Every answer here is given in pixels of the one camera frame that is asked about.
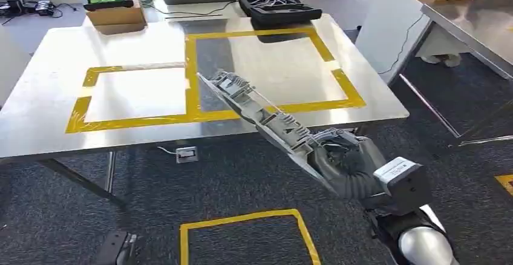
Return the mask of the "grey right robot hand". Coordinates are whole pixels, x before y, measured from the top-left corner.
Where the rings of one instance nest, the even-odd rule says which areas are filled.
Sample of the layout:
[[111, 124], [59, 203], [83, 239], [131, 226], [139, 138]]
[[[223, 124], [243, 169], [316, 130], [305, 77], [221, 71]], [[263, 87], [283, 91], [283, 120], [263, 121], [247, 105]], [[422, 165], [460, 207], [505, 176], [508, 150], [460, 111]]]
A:
[[373, 175], [385, 159], [371, 139], [330, 128], [313, 136], [308, 164], [344, 199], [362, 200], [384, 193]]

